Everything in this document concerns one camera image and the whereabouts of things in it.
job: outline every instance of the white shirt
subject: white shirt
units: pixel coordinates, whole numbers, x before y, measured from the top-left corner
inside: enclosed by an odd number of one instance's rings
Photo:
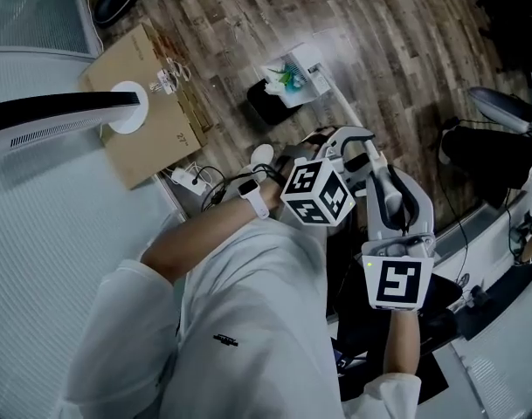
[[[387,374],[340,402],[310,236],[254,221],[172,285],[124,261],[100,285],[57,417],[413,418],[420,380]]]

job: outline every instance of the hand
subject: hand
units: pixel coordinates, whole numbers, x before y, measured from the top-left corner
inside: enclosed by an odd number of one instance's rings
[[[266,178],[259,184],[259,193],[270,211],[281,205],[282,192],[283,188],[272,178]]]
[[[324,134],[326,136],[331,135],[335,131],[334,127],[326,127],[322,129],[319,134]],[[304,148],[318,150],[319,146],[315,144],[310,144],[307,142],[301,143]],[[291,171],[293,171],[294,167],[294,160],[289,160],[285,166],[280,170],[280,173],[285,177],[289,178],[291,175]],[[283,192],[283,188],[275,182],[274,179],[267,178],[265,179],[260,185],[260,191],[262,198],[264,199],[264,202],[267,205],[267,208],[271,211],[277,208],[279,205],[281,205],[281,193]]]

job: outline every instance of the black and white fiducial marker cube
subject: black and white fiducial marker cube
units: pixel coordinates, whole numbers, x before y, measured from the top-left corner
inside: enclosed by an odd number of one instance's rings
[[[281,200],[306,225],[336,226],[355,206],[328,158],[295,160]]]

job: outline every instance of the cardboard box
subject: cardboard box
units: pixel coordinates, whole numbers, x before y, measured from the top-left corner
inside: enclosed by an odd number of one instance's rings
[[[149,113],[137,131],[117,134],[109,126],[102,128],[107,156],[129,189],[206,142],[202,125],[207,126],[208,118],[199,113],[196,101],[190,101],[190,91],[183,90],[186,82],[179,79],[178,88],[172,91],[168,73],[162,42],[151,24],[142,23],[106,50],[79,78],[84,92],[107,92],[128,80],[147,92]]]
[[[158,43],[160,46],[160,53],[163,57],[172,58],[179,64],[185,65],[185,60],[181,57],[180,53],[176,50],[174,44],[170,41],[165,31],[159,27],[156,23],[151,23],[150,26],[146,26],[146,31],[150,33],[151,39]],[[204,132],[207,132],[212,127],[212,123],[209,115],[205,111],[203,105],[200,104],[199,97],[197,96],[197,90],[191,80],[180,79],[182,83],[182,91],[188,103],[190,104],[190,110],[194,112],[197,123],[200,125]]]

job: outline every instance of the power strip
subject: power strip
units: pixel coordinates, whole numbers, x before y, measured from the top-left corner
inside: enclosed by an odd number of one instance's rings
[[[201,196],[207,188],[207,184],[201,178],[196,178],[193,174],[187,172],[183,168],[175,168],[175,170],[172,171],[170,179],[173,182],[184,186],[186,189],[189,189],[198,196]]]

